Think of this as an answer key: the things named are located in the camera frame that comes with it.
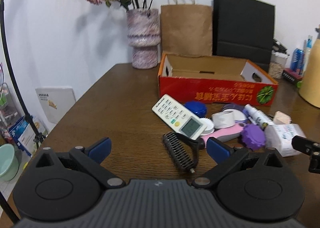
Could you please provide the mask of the white tissue packet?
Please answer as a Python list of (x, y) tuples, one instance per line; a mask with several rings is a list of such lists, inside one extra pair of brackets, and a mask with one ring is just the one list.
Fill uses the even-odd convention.
[(292, 139), (294, 136), (306, 137), (298, 124), (268, 125), (264, 134), (266, 137), (265, 147), (276, 148), (282, 157), (299, 155), (300, 152), (293, 149)]

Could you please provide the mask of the white ridged lid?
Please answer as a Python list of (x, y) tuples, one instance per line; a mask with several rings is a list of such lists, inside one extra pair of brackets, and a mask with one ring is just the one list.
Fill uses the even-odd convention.
[(200, 134), (200, 136), (205, 136), (214, 132), (214, 123), (211, 119), (202, 117), (201, 122), (204, 124), (205, 129)]

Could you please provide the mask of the purple plastic lid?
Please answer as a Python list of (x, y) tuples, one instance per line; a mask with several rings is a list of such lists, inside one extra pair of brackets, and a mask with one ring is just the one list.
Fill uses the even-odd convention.
[(246, 125), (241, 131), (241, 136), (245, 146), (253, 151), (257, 151), (265, 146), (265, 134), (257, 125)]

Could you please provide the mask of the white tape roll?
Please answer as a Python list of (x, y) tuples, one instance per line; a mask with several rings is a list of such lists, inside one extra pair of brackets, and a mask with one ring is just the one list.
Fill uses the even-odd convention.
[(212, 115), (216, 129), (229, 128), (235, 125), (234, 114), (231, 111), (218, 112)]

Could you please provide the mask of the beige soap block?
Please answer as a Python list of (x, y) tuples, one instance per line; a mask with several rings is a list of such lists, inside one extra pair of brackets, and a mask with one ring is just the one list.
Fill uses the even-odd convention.
[(288, 125), (291, 124), (291, 117), (281, 111), (276, 111), (273, 117), (273, 122), (276, 125)]

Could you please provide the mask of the pink handled pet comb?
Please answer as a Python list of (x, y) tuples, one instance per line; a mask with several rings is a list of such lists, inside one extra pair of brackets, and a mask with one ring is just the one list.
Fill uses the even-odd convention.
[(217, 164), (223, 162), (236, 151), (225, 142), (240, 137), (245, 126), (245, 123), (236, 123), (232, 127), (215, 130), (196, 140), (170, 132), (163, 135), (162, 141), (175, 167), (180, 172), (194, 173), (199, 163), (200, 150), (205, 149)]

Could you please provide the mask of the purple rimmed round tin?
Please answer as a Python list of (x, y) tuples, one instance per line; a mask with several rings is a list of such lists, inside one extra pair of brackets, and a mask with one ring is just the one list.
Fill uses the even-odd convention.
[(222, 107), (222, 111), (226, 111), (226, 112), (232, 112), (233, 113), (233, 117), (234, 117), (234, 121), (236, 123), (246, 123), (248, 120), (248, 116), (245, 112), (245, 108), (244, 106), (240, 106), (234, 103), (231, 104), (226, 104)]

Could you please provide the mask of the white spray bottle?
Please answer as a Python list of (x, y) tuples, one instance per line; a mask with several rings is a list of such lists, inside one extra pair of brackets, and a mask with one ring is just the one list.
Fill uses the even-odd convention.
[(258, 125), (261, 129), (274, 125), (274, 122), (264, 112), (257, 110), (255, 107), (247, 104), (245, 110), (248, 112), (249, 118), (253, 123)]

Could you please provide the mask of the blue plastic lid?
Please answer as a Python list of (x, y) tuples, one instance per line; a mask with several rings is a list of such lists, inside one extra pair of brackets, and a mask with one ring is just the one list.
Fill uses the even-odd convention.
[(204, 103), (199, 101), (189, 101), (184, 104), (185, 108), (191, 111), (196, 116), (202, 118), (205, 117), (207, 114), (207, 107)]

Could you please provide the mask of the white remote control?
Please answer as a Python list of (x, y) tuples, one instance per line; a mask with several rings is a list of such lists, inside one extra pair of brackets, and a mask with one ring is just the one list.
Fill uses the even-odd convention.
[(157, 101), (152, 111), (174, 132), (192, 140), (197, 139), (206, 129), (198, 116), (167, 94)]

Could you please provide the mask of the yellow thermos jug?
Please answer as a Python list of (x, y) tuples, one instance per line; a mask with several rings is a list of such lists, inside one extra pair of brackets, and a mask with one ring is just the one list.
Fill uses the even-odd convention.
[(299, 89), (299, 95), (311, 105), (320, 108), (320, 43), (319, 26), (315, 29), (317, 40), (312, 46), (308, 65)]

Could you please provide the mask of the dark red small box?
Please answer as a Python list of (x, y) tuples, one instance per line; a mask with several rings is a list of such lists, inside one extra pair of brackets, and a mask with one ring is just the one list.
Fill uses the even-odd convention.
[(303, 77), (298, 73), (292, 71), (290, 68), (283, 69), (282, 78), (287, 82), (294, 85), (296, 88), (300, 88), (302, 84)]

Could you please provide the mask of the blue white package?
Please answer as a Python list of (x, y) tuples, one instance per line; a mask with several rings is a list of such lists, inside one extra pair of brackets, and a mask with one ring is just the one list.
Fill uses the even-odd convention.
[(20, 117), (14, 125), (9, 128), (9, 133), (17, 147), (32, 157), (37, 151), (35, 133), (24, 117)]

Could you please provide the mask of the red cardboard box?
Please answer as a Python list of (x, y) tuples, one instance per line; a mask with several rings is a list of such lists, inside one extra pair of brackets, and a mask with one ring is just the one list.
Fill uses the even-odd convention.
[(234, 103), (269, 106), (278, 82), (246, 59), (189, 57), (163, 53), (158, 71), (159, 95), (179, 103)]

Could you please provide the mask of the mint green bowl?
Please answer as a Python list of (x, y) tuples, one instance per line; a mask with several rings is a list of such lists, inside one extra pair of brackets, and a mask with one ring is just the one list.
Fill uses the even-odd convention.
[(15, 155), (15, 148), (12, 144), (4, 144), (0, 149), (0, 176), (1, 181), (12, 180), (19, 169), (19, 163)]

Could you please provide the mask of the clear jar of seeds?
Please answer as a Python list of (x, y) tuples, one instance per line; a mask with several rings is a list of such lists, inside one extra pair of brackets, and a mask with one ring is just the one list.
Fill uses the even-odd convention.
[(280, 79), (285, 68), (288, 54), (280, 52), (272, 52), (268, 74), (274, 79)]

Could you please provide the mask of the black clips on jar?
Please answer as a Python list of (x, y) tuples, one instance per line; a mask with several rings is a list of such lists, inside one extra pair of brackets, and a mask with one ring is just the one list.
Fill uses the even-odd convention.
[(278, 41), (277, 39), (273, 39), (272, 49), (274, 52), (279, 52), (283, 54), (287, 53), (287, 48), (284, 45), (282, 45), (281, 42)]

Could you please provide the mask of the black paper bag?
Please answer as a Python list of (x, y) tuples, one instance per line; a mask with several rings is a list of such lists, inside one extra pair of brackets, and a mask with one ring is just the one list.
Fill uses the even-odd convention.
[(269, 70), (275, 6), (259, 0), (213, 0), (213, 55), (248, 59)]

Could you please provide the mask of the brown paper bag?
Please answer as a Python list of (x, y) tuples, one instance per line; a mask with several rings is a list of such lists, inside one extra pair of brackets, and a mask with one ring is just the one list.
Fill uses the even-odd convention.
[(213, 8), (195, 0), (168, 0), (161, 6), (162, 51), (198, 57), (213, 51)]

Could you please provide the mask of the pink textured ceramic vase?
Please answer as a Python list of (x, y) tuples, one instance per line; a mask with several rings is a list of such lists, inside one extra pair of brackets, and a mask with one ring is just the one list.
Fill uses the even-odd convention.
[(126, 12), (127, 39), (132, 50), (132, 66), (150, 69), (158, 64), (158, 45), (161, 43), (159, 11), (133, 9)]

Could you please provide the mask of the white booklet against wall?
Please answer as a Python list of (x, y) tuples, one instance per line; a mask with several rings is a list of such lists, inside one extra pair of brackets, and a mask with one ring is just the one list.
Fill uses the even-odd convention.
[(38, 87), (35, 91), (50, 123), (57, 124), (76, 102), (71, 87)]

